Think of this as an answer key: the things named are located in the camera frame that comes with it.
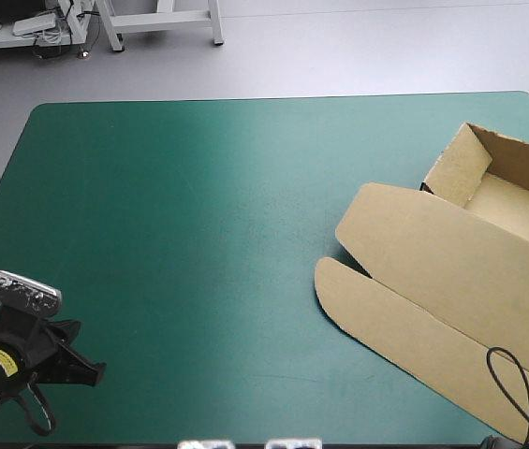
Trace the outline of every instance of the open cardboard box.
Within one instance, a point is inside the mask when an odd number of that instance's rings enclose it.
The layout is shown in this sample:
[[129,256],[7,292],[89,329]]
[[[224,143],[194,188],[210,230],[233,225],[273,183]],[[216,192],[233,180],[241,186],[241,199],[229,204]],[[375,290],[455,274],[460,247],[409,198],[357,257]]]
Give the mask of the open cardboard box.
[[[336,236],[371,278],[329,258],[316,291],[344,331],[499,432],[526,422],[494,384],[487,349],[529,377],[529,144],[465,123],[420,191],[369,183]],[[495,365],[526,403],[515,365]]]

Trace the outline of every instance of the cardboard box lid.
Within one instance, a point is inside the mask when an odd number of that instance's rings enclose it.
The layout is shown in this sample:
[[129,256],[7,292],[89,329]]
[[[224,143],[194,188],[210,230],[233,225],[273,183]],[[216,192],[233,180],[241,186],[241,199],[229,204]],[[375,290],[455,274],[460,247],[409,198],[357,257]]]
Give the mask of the cardboard box lid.
[[336,236],[373,279],[529,369],[529,241],[438,196],[375,183]]
[[[487,371],[486,347],[333,259],[318,261],[315,284],[323,309],[342,330],[500,433],[524,439],[526,422]],[[502,356],[494,366],[513,398],[525,403],[516,367]]]

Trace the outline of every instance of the gray floor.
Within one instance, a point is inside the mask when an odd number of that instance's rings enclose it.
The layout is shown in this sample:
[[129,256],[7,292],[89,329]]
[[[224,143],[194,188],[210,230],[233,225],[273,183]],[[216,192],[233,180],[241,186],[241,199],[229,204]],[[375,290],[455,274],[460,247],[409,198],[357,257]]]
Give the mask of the gray floor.
[[[0,51],[0,176],[30,110],[46,102],[529,92],[529,0],[220,2],[220,48],[191,30],[130,36],[121,54],[102,34],[87,61]],[[65,132],[54,124],[54,138]]]

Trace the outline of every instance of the black cable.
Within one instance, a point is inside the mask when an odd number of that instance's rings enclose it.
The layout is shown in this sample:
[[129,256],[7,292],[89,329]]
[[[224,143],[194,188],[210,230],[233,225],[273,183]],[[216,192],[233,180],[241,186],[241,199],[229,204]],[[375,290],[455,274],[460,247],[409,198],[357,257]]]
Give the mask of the black cable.
[[70,4],[68,5],[68,10],[66,11],[66,14],[65,14],[65,24],[66,24],[66,27],[68,28],[68,46],[66,47],[66,50],[62,51],[62,44],[60,44],[58,45],[58,52],[55,54],[51,54],[51,55],[39,54],[37,52],[38,36],[36,36],[36,40],[34,40],[33,46],[31,49],[31,52],[33,53],[34,56],[36,56],[39,59],[53,59],[53,58],[59,58],[61,56],[64,56],[65,54],[70,52],[70,50],[73,47],[73,31],[71,30],[70,25],[68,24],[68,16],[70,15],[70,11],[72,10],[74,5],[75,5],[74,0],[70,0]]
[[[516,399],[514,399],[509,394],[509,392],[507,391],[507,389],[504,387],[503,383],[497,376],[495,369],[493,368],[493,365],[492,365],[492,355],[494,353],[502,353],[504,355],[507,355],[511,359],[511,361],[514,363],[514,365],[516,365],[516,368],[518,368],[518,371],[520,372],[522,380],[524,381],[524,387],[526,388],[526,396],[528,397],[528,413],[526,413],[522,409],[520,404],[516,401]],[[526,376],[526,372],[524,371],[522,364],[520,363],[520,361],[518,360],[518,358],[516,358],[514,354],[512,354],[507,349],[500,348],[497,346],[492,347],[489,349],[489,351],[487,351],[487,368],[489,369],[489,373],[491,374],[492,379],[495,381],[495,383],[497,384],[501,392],[504,394],[504,396],[507,398],[509,403],[514,406],[514,408],[518,411],[518,413],[520,413],[520,415],[528,423],[528,430],[526,432],[526,438],[524,440],[524,444],[522,445],[522,449],[526,449],[529,445],[529,382],[528,382],[528,377]]]
[[37,423],[37,421],[31,415],[31,412],[29,411],[27,401],[21,395],[17,395],[13,399],[22,408],[22,411],[24,412],[24,418],[27,421],[27,424],[29,425],[31,430],[33,430],[40,437],[47,437],[56,429],[56,418],[54,416],[54,413],[51,411],[48,400],[45,396],[43,396],[43,393],[41,393],[41,390],[37,386],[36,380],[37,373],[34,372],[31,375],[31,379],[27,383],[27,388],[37,401],[37,404],[39,404],[39,407],[41,407],[41,411],[43,412],[46,417],[46,420],[48,421],[48,428],[44,428]]
[[96,37],[94,37],[94,40],[92,41],[92,44],[90,45],[90,47],[88,49],[86,49],[87,51],[91,52],[91,50],[94,48],[94,45],[96,44],[97,40],[99,39],[99,35],[100,35],[101,31],[102,31],[102,21],[101,21],[101,17],[99,15],[99,12],[97,12],[97,11],[83,11],[81,14],[77,15],[77,18],[81,19],[84,16],[97,16],[97,18],[98,18],[98,20],[97,20],[97,34],[96,34]]

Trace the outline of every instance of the white cart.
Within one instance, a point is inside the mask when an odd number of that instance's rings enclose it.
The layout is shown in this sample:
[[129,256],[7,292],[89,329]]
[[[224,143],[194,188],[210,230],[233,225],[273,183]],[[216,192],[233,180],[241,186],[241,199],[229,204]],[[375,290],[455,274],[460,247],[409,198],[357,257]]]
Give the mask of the white cart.
[[69,33],[63,33],[62,39],[59,44],[49,44],[43,42],[41,39],[36,42],[34,37],[23,37],[23,36],[14,36],[12,34],[12,26],[14,23],[3,23],[2,29],[0,29],[0,49],[8,49],[13,47],[31,47],[34,44],[38,46],[51,46],[51,45],[63,45],[67,46],[71,44],[70,37],[72,36],[72,44],[84,44],[87,39],[87,28],[89,26],[89,21],[91,20],[91,15],[81,16],[79,19],[77,16],[80,16],[83,11],[91,11],[94,9],[95,0],[75,0],[73,6],[71,7],[69,0],[58,0],[58,5],[65,13],[68,12],[66,21],[70,28]]

